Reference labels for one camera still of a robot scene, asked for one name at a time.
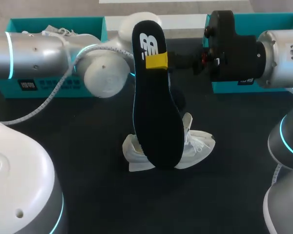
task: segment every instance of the black label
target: black label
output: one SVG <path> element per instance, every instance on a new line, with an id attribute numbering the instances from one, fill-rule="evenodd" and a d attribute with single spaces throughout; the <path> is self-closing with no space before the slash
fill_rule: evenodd
<path id="1" fill-rule="evenodd" d="M 240 80 L 240 81 L 238 81 L 238 85 L 252 85 L 252 84 L 254 84 L 254 81 L 255 81 L 254 78 Z"/>
<path id="2" fill-rule="evenodd" d="M 19 79 L 19 85 L 23 91 L 36 91 L 37 86 L 33 79 Z"/>

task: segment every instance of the cable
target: cable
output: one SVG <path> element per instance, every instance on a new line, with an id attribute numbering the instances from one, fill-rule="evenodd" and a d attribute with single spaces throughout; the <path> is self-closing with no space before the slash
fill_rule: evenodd
<path id="1" fill-rule="evenodd" d="M 278 164 L 278 166 L 276 167 L 274 173 L 273 173 L 273 177 L 272 177 L 272 185 L 274 185 L 275 182 L 277 182 L 277 179 L 278 179 L 278 175 L 279 175 L 279 172 L 281 170 L 281 165 Z"/>
<path id="2" fill-rule="evenodd" d="M 42 111 L 49 104 L 49 102 L 54 98 L 55 94 L 60 90 L 60 87 L 63 85 L 63 83 L 66 80 L 66 78 L 69 77 L 72 74 L 72 71 L 74 69 L 74 66 L 78 63 L 78 61 L 83 56 L 85 56 L 85 54 L 87 54 L 87 53 L 89 53 L 91 51 L 94 51 L 94 50 L 109 50 L 109 51 L 114 51 L 114 52 L 123 54 L 123 55 L 129 57 L 130 59 L 133 59 L 133 54 L 131 54 L 128 51 L 121 50 L 121 49 L 115 48 L 115 47 L 110 47 L 110 46 L 93 45 L 93 46 L 85 49 L 83 52 L 81 52 L 79 55 L 76 56 L 74 62 L 70 64 L 70 66 L 68 67 L 67 71 L 62 76 L 62 78 L 59 80 L 59 82 L 57 83 L 57 85 L 55 86 L 55 88 L 53 89 L 53 91 L 51 92 L 51 94 L 49 95 L 49 97 L 36 110 L 32 111 L 31 113 L 29 113 L 29 114 L 27 114 L 27 115 L 25 115 L 25 116 L 23 116 L 21 118 L 18 118 L 18 119 L 15 119 L 15 120 L 11 120 L 11 121 L 3 121 L 1 123 L 4 124 L 4 125 L 13 125 L 13 124 L 21 123 L 23 121 L 26 121 L 26 120 L 30 119 L 31 117 L 35 116 L 40 111 Z"/>

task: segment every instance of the new balance logo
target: new balance logo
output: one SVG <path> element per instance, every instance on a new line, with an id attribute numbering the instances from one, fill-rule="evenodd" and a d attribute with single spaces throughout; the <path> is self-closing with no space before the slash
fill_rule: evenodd
<path id="1" fill-rule="evenodd" d="M 142 52 L 142 59 L 145 60 L 145 56 L 148 55 L 158 55 L 157 40 L 154 36 L 147 36 L 144 33 L 140 34 L 140 45 L 141 48 L 145 50 Z"/>

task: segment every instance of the teal bin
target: teal bin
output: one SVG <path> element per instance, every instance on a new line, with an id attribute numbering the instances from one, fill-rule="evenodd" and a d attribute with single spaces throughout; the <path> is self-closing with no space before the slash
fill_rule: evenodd
<path id="1" fill-rule="evenodd" d="M 40 33 L 48 25 L 56 28 L 66 28 L 78 34 L 92 34 L 102 42 L 107 41 L 107 31 L 104 17 L 73 17 L 73 18 L 33 18 L 10 19 L 7 32 Z M 61 77 L 34 78 L 34 79 L 0 79 L 0 91 L 5 98 L 46 98 L 50 95 Z M 35 87 L 23 91 L 24 87 Z M 86 98 L 92 97 L 78 77 L 66 79 L 55 97 L 58 98 Z"/>
<path id="2" fill-rule="evenodd" d="M 293 29 L 293 13 L 253 13 L 234 14 L 235 30 L 239 35 L 256 35 L 267 30 Z M 203 46 L 208 47 L 208 40 L 203 38 Z M 253 85 L 238 85 L 237 81 L 213 82 L 214 93 L 248 93 L 248 92 L 273 92 L 285 89 L 263 89 L 256 82 Z"/>

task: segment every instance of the shoe insole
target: shoe insole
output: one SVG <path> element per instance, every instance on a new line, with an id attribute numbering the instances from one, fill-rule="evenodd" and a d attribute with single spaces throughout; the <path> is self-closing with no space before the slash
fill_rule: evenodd
<path id="1" fill-rule="evenodd" d="M 181 159 L 184 128 L 169 90 L 162 28 L 150 20 L 136 24 L 132 49 L 136 77 L 134 129 L 149 161 L 160 169 L 170 169 Z"/>

